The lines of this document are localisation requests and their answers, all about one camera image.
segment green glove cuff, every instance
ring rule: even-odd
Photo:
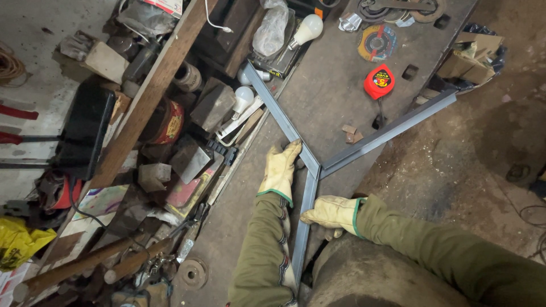
[[[268,192],[273,192],[273,193],[277,193],[279,194],[282,198],[286,199],[286,201],[288,201],[288,204],[290,205],[290,208],[294,208],[294,203],[292,202],[292,200],[286,196],[284,193],[282,193],[281,191],[279,190],[275,190],[273,188],[270,188],[269,190],[265,190],[263,192],[259,192],[258,194],[256,194],[256,196],[260,196],[260,195],[263,195],[263,194],[266,194]]]
[[[358,232],[358,228],[357,228],[357,213],[358,213],[358,209],[360,208],[360,201],[361,201],[361,200],[364,200],[364,204],[366,203],[366,198],[364,198],[364,197],[357,198],[357,203],[354,205],[353,229],[354,229],[354,234],[356,234],[360,239],[365,239],[365,238]]]

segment metal workbench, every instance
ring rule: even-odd
[[[354,0],[347,6],[354,6]],[[385,61],[396,78],[391,95],[383,100],[388,122],[408,111],[408,107],[426,85],[472,13],[477,0],[448,1],[446,13],[451,20],[445,29],[432,23],[416,23],[398,28],[398,47]],[[371,124],[378,112],[377,103],[363,90],[367,73],[377,64],[366,62],[357,53],[357,34],[341,32],[338,18],[343,14],[342,3],[328,16],[323,34],[309,47],[278,102],[290,118],[311,152],[324,162],[348,147],[341,126],[354,126],[364,136],[374,132]],[[413,65],[419,68],[412,81],[402,73]],[[201,258],[209,268],[205,286],[198,291],[184,291],[180,279],[174,280],[171,303],[189,306],[225,306],[227,289],[236,266],[246,225],[252,216],[253,199],[263,178],[265,154],[284,134],[269,116],[251,148],[241,162],[222,197],[213,206],[206,224],[189,257]],[[382,146],[321,180],[318,195],[335,194],[351,197],[370,169]],[[294,175],[294,204],[301,203],[306,170]],[[291,216],[292,237],[297,215]]]

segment hand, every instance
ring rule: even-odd
[[[301,153],[302,142],[297,139],[281,152],[281,147],[273,145],[265,163],[265,176],[258,195],[275,192],[292,203],[292,180],[294,177],[294,160]]]
[[[302,213],[300,220],[306,224],[318,223],[326,228],[344,228],[346,231],[361,237],[354,223],[362,199],[321,196],[314,202],[314,209]],[[336,234],[339,237],[341,232],[338,230]]]

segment olive green sleeve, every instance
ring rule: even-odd
[[[546,267],[476,235],[388,210],[370,195],[356,216],[358,232],[391,246],[467,298],[488,306],[546,306]]]
[[[230,307],[289,306],[296,303],[287,281],[294,279],[290,260],[283,250],[289,222],[280,195],[268,192],[256,196],[256,207],[248,223],[237,267],[228,289]]]

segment rope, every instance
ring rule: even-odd
[[[10,84],[13,79],[19,78],[22,74],[26,74],[26,77],[21,84]],[[13,49],[0,41],[0,86],[19,87],[25,84],[30,76],[23,62],[15,57]]]

